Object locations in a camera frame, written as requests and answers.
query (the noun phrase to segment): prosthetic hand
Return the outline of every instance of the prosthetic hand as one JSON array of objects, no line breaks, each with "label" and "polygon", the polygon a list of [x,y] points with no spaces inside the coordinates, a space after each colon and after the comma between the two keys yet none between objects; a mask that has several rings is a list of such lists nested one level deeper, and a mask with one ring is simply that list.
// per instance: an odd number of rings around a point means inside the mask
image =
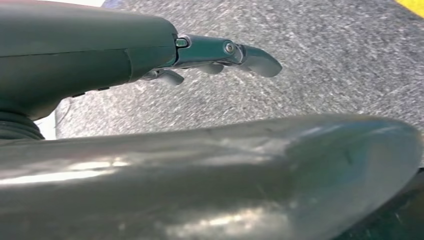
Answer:
[{"label": "prosthetic hand", "polygon": [[217,74],[228,66],[264,77],[282,69],[259,48],[178,35],[160,17],[73,4],[3,1],[0,33],[0,112],[31,120],[91,90],[140,79],[182,83],[172,69]]}]

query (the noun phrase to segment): metal pivot screw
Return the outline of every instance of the metal pivot screw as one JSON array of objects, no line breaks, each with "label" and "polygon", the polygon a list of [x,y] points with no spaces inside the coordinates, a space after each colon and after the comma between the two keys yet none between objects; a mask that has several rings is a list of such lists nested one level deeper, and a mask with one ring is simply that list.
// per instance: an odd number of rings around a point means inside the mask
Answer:
[{"label": "metal pivot screw", "polygon": [[189,45],[189,42],[185,38],[177,38],[175,40],[175,46],[178,48],[185,48]]},{"label": "metal pivot screw", "polygon": [[235,49],[236,49],[236,46],[234,46],[233,43],[228,42],[227,44],[225,44],[224,51],[226,54],[232,54]]}]

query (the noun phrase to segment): prosthetic forearm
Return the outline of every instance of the prosthetic forearm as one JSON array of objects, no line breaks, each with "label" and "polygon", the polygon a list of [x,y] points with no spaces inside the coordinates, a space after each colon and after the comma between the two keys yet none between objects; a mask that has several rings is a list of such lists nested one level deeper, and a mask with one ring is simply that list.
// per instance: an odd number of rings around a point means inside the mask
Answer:
[{"label": "prosthetic forearm", "polygon": [[163,18],[55,2],[0,4],[0,112],[31,120],[67,97],[139,79],[180,84],[174,68],[224,66],[273,77],[281,65],[229,39],[178,35]]}]

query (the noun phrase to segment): gray carpet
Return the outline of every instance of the gray carpet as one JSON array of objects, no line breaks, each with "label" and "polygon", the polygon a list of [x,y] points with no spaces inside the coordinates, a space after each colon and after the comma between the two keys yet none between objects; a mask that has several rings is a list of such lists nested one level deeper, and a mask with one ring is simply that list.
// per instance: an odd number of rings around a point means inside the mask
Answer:
[{"label": "gray carpet", "polygon": [[424,129],[424,20],[394,1],[109,0],[104,7],[263,48],[283,71],[268,79],[236,69],[213,76],[186,70],[177,87],[139,81],[89,92],[60,105],[59,138],[313,113],[387,116]]}]

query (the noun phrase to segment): yellow tape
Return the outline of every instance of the yellow tape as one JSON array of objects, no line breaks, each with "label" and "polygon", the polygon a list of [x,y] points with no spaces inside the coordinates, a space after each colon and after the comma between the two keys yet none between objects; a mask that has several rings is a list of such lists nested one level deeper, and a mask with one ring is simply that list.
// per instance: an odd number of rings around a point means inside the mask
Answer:
[{"label": "yellow tape", "polygon": [[396,2],[424,18],[424,0],[396,0]]}]

